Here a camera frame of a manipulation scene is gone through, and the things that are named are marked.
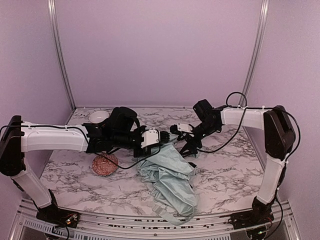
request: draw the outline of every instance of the white bowl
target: white bowl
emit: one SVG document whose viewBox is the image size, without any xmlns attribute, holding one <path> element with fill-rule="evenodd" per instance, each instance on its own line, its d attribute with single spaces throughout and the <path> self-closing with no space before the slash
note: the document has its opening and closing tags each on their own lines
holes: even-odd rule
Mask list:
<svg viewBox="0 0 320 240">
<path fill-rule="evenodd" d="M 99 124 L 109 117 L 107 111 L 95 111 L 89 116 L 89 121 L 93 124 Z"/>
</svg>

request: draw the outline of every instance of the red patterned plate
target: red patterned plate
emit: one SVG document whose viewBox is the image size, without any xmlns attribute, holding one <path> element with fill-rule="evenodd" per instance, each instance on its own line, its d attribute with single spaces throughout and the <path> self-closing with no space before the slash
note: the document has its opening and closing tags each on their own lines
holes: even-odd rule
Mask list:
<svg viewBox="0 0 320 240">
<path fill-rule="evenodd" d="M 114 154 L 106 154 L 101 153 L 101 155 L 107 157 L 108 159 L 112 160 L 114 163 L 118 164 L 118 158 Z M 113 174 L 118 167 L 114 165 L 112 162 L 108 161 L 102 156 L 97 156 L 92 162 L 92 170 L 101 176 L 108 176 Z"/>
</svg>

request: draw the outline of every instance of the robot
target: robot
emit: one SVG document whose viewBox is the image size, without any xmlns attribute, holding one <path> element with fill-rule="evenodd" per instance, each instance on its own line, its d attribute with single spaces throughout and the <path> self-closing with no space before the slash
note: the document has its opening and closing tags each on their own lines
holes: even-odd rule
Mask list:
<svg viewBox="0 0 320 240">
<path fill-rule="evenodd" d="M 170 127 L 178 140 L 185 140 L 182 156 L 195 155 L 201 150 L 201 140 L 222 126 L 251 127 L 264 131 L 266 168 L 262 184 L 252 203 L 252 210 L 230 216 L 234 229 L 246 228 L 274 220 L 271 206 L 286 172 L 287 157 L 296 140 L 294 128 L 283 106 L 271 109 L 230 107 L 214 108 L 204 99 L 193 107 L 201 123 L 196 127 L 178 123 Z M 40 125 L 23 122 L 13 116 L 0 140 L 0 172 L 10 177 L 25 191 L 38 209 L 37 218 L 54 224 L 76 228 L 79 213 L 61 209 L 54 194 L 34 174 L 25 153 L 35 150 L 74 150 L 86 153 L 111 153 L 115 148 L 132 149 L 133 156 L 146 159 L 153 156 L 151 149 L 168 143 L 170 134 L 140 126 L 137 113 L 127 107 L 116 107 L 101 123 L 82 125 Z"/>
</svg>

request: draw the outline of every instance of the light blue cloth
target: light blue cloth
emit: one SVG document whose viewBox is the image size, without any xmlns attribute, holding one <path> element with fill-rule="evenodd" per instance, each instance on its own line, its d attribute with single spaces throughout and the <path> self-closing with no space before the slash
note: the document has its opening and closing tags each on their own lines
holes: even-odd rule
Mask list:
<svg viewBox="0 0 320 240">
<path fill-rule="evenodd" d="M 188 221 L 193 217 L 198 199 L 189 180 L 195 174 L 195 169 L 172 143 L 162 146 L 158 154 L 138 163 L 137 169 L 146 182 L 153 183 L 151 195 L 156 201 L 173 207 L 180 215 L 189 217 Z M 173 225 L 187 222 L 178 220 L 159 206 L 153 210 Z"/>
</svg>

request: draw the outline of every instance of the purple wall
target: purple wall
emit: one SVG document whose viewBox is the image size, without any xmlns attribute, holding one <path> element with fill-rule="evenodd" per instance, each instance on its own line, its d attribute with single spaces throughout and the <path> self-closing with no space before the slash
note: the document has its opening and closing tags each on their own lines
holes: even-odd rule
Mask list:
<svg viewBox="0 0 320 240">
<path fill-rule="evenodd" d="M 301 146 L 289 160 L 282 200 L 289 199 L 302 239 L 319 239 L 320 4 L 271 1 L 249 103 L 282 104 L 299 122 Z M 250 131 L 264 152 L 262 134 Z"/>
<path fill-rule="evenodd" d="M 223 104 L 243 89 L 260 9 L 252 0 L 57 0 L 76 105 Z"/>
<path fill-rule="evenodd" d="M 65 124 L 71 114 L 58 67 L 47 1 L 0 2 L 0 124 L 13 115 Z M 49 152 L 27 155 L 40 175 Z M 8 239 L 21 192 L 0 174 L 0 239 Z"/>
</svg>

